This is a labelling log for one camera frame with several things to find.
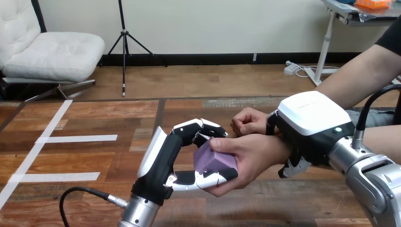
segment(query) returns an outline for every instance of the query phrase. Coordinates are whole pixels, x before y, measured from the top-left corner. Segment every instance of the white tape line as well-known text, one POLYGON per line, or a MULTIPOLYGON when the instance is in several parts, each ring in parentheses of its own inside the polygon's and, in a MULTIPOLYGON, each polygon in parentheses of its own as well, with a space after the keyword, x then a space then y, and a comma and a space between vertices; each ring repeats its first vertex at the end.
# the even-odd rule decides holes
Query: white tape line
POLYGON ((95 181, 100 172, 76 174, 13 174, 9 182, 71 182, 95 181))
POLYGON ((40 137, 35 143, 71 143, 71 142, 94 142, 94 141, 115 141, 117 135, 100 136, 60 136, 60 137, 40 137))
MULTIPOLYGON (((71 102, 72 102, 72 100, 64 101, 63 105, 61 105, 60 109, 57 111, 56 115, 53 117, 53 119, 47 125, 46 129, 43 131, 43 133, 40 137, 49 137, 52 134, 53 130, 56 128, 57 124, 63 117, 64 113, 67 111, 71 102)), ((29 167, 34 162, 35 158, 37 157, 37 155, 39 154, 39 152, 43 148, 43 146, 44 146, 44 143, 36 143, 15 173, 16 174, 25 174, 28 171, 29 167)))
MULTIPOLYGON (((61 105, 60 109, 57 111, 56 115, 53 117, 53 119, 50 121, 50 123, 47 125, 46 129, 43 131, 42 135, 40 137, 49 137, 54 128, 57 126, 65 112, 67 111, 68 107, 71 105, 72 100, 66 100, 64 103, 61 105)), ((16 170, 15 174, 25 174, 29 167, 32 165, 34 162, 35 158, 39 154, 40 150, 43 148, 44 143, 36 143, 34 147, 31 149, 31 151, 28 153, 28 155, 25 157, 24 161, 22 164, 19 166, 19 168, 16 170)), ((7 202, 15 188, 17 187, 18 182, 9 182, 6 184, 6 186, 1 190, 0 192, 0 210, 3 208, 4 204, 7 202)))
POLYGON ((4 186, 3 190, 0 192, 0 210, 4 206, 4 204, 7 202, 7 200, 10 198, 11 194, 17 187, 18 182, 10 182, 7 183, 6 186, 4 186))

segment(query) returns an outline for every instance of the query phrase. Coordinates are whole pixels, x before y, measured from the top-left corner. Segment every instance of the human hand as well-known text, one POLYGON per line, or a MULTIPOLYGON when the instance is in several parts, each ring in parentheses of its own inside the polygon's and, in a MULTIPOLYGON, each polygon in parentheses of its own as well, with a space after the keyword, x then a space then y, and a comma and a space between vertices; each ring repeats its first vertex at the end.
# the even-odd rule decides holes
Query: human hand
POLYGON ((205 191, 220 197, 231 190, 243 189, 269 167, 288 161, 291 148, 278 136, 246 135, 236 139, 215 138, 210 147, 220 153, 234 154, 238 177, 205 191))
POLYGON ((231 128, 238 136, 266 133, 267 114, 247 107, 231 119, 231 128))

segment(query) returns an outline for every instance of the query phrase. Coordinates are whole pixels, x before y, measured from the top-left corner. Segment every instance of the orange object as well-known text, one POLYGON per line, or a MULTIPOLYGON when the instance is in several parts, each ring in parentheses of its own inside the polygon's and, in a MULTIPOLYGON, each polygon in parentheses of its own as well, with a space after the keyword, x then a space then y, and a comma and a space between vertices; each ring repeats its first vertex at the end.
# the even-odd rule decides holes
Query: orange object
POLYGON ((389 8, 392 0, 356 0, 355 4, 368 7, 370 9, 389 8))

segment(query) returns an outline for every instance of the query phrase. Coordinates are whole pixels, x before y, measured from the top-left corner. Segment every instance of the white wall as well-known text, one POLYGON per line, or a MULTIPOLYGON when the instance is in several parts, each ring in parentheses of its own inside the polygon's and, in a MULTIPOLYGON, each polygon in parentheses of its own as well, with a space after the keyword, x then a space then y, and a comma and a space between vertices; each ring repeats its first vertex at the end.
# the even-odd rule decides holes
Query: white wall
MULTIPOLYGON (((48 31, 121 31, 117 0, 39 0, 48 31)), ((123 0, 127 30, 153 53, 320 52, 329 13, 319 0, 123 0)), ((330 52, 362 52, 385 27, 335 23, 330 52)), ((131 53, 146 53, 129 41, 131 53)), ((122 41, 113 53, 122 53, 122 41)))

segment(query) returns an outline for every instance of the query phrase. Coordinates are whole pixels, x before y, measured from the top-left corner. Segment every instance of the black sleeve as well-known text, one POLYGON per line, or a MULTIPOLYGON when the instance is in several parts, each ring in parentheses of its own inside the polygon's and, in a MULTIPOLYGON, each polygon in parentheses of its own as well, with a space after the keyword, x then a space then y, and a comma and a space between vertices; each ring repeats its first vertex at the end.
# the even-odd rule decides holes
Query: black sleeve
POLYGON ((401 16, 385 31, 376 44, 401 56, 401 16))

